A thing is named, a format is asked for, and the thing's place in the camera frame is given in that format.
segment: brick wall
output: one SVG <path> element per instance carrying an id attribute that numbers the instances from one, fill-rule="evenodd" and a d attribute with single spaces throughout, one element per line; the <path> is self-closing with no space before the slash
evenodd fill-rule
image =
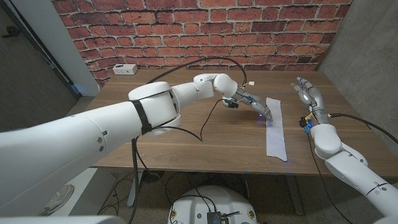
<path id="1" fill-rule="evenodd" d="M 352 0 L 53 0 L 103 86 L 116 63 L 171 68 L 222 55 L 246 70 L 311 71 Z M 235 70 L 209 60 L 188 69 Z"/>

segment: white box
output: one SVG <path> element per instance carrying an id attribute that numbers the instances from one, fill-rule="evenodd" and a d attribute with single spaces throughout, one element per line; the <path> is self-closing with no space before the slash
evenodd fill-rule
<path id="1" fill-rule="evenodd" d="M 137 70 L 136 64 L 116 64 L 113 67 L 113 72 L 117 75 L 133 75 Z"/>

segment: shoe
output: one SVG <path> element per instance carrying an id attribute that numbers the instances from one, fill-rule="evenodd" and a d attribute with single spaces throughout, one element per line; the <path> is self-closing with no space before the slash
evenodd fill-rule
<path id="1" fill-rule="evenodd" d="M 50 201 L 45 204 L 45 207 L 42 209 L 42 213 L 39 216 L 51 215 L 53 212 L 62 208 L 65 205 L 69 198 L 72 196 L 75 187 L 71 184 L 63 186 L 55 195 L 50 199 Z"/>

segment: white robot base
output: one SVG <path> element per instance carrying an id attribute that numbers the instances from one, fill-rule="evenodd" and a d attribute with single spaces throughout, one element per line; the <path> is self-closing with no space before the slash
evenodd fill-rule
<path id="1" fill-rule="evenodd" d="M 228 221 L 223 221 L 222 223 L 230 224 L 257 224 L 256 214 L 254 212 L 253 206 L 240 194 L 235 191 L 228 189 L 226 187 L 220 187 L 215 185 L 206 185 L 198 187 L 200 195 L 211 199 L 213 203 L 201 197 L 189 197 L 187 195 L 198 195 L 195 189 L 189 190 L 182 195 L 182 198 L 176 200 L 170 209 L 169 217 L 167 223 L 171 224 L 206 224 L 208 223 L 209 205 L 211 212 L 216 211 L 221 212 L 221 216 L 224 214 L 230 214 L 234 212 L 239 212 L 234 215 L 228 216 Z"/>

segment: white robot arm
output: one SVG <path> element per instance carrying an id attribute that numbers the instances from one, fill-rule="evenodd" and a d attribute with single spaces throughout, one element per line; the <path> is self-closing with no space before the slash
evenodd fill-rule
<path id="1" fill-rule="evenodd" d="M 272 118 L 260 98 L 248 97 L 226 74 L 202 74 L 173 87 L 166 82 L 140 86 L 124 103 L 0 133 L 0 217 L 39 214 L 69 180 L 141 134 L 170 131 L 154 127 L 178 126 L 180 110 L 195 100 L 213 97 L 213 90 L 236 101 L 251 100 L 257 104 L 255 110 Z"/>
<path id="2" fill-rule="evenodd" d="M 313 120 L 307 123 L 315 143 L 315 153 L 330 172 L 344 183 L 361 192 L 384 216 L 398 213 L 398 190 L 370 168 L 364 156 L 342 143 L 336 128 L 329 124 L 325 105 L 318 89 L 307 80 L 297 77 L 300 85 L 292 83 L 300 99 L 310 105 Z"/>

